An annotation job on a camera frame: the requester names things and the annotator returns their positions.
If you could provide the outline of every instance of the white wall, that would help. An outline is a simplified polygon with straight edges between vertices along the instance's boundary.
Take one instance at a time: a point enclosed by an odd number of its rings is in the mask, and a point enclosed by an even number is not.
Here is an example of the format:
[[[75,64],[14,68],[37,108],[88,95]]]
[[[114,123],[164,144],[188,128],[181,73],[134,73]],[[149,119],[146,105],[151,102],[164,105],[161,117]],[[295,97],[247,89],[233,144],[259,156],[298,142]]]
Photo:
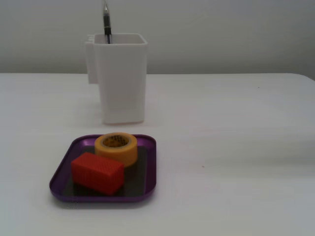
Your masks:
[[[315,78],[315,0],[108,0],[114,32],[149,42],[149,73]],[[0,1],[0,72],[85,73],[101,0]]]

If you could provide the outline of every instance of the white table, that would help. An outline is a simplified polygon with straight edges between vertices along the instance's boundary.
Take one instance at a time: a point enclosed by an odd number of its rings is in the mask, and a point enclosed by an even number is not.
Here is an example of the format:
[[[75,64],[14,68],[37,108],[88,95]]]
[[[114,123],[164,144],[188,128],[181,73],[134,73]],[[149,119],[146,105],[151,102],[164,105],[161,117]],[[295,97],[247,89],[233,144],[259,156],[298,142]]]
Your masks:
[[[145,122],[106,126],[87,75],[1,74],[0,108],[2,235],[314,235],[307,77],[149,75]],[[114,131],[157,140],[154,195],[136,204],[55,200],[48,184],[72,140]]]

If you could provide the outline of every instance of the pen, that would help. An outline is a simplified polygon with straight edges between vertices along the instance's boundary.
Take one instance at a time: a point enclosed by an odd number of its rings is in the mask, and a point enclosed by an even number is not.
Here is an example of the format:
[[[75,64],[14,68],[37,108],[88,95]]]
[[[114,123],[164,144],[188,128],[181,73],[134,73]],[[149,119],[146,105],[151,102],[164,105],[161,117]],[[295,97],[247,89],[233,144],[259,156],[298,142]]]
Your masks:
[[[106,1],[104,1],[103,21],[104,21],[105,39],[107,39],[107,43],[110,44],[110,43],[112,43],[112,29],[110,27],[109,11],[107,8]]]

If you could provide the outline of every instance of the red block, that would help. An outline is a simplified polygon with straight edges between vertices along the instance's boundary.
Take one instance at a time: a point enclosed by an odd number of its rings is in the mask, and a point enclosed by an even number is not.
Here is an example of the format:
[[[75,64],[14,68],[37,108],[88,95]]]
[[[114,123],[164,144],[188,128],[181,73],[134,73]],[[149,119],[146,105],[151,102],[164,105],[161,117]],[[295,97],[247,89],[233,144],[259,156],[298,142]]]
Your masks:
[[[124,183],[124,164],[85,152],[71,162],[73,182],[113,195]]]

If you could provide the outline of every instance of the tray rim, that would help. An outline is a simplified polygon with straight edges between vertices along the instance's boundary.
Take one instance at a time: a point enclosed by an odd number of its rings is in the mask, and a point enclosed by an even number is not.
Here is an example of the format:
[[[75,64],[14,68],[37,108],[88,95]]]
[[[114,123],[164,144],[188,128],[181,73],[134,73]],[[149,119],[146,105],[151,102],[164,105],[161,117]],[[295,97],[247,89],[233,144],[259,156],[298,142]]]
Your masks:
[[[56,178],[56,176],[58,175],[61,167],[63,166],[67,156],[69,155],[71,149],[73,148],[73,146],[81,141],[81,140],[84,140],[84,139],[90,139],[90,138],[97,138],[99,136],[101,136],[102,134],[89,134],[89,135],[84,135],[84,136],[81,136],[81,137],[78,137],[76,138],[75,140],[72,141],[71,145],[69,146],[67,152],[65,153],[63,159],[61,160],[59,166],[57,167],[55,173],[53,174],[50,182],[49,182],[49,188],[50,188],[50,191],[52,193],[52,195],[54,197],[56,197],[57,199],[59,199],[60,201],[63,201],[63,202],[104,202],[104,203],[109,203],[109,202],[139,202],[139,201],[142,201],[146,198],[148,198],[150,195],[153,194],[154,190],[155,190],[155,187],[156,187],[156,184],[157,184],[157,179],[155,177],[155,182],[153,184],[153,187],[151,190],[147,191],[147,173],[146,173],[146,178],[145,178],[145,191],[144,191],[144,194],[141,195],[141,196],[137,196],[137,197],[111,197],[111,196],[63,196],[57,192],[54,192],[54,190],[52,189],[52,184]],[[148,140],[151,140],[153,143],[154,143],[154,147],[151,148],[151,149],[154,149],[154,156],[152,157],[155,161],[155,170],[157,169],[157,165],[156,165],[156,154],[157,154],[157,142],[156,140],[149,136],[149,135],[145,135],[145,134],[133,134],[137,139],[138,138],[145,138],[145,139],[148,139]]]

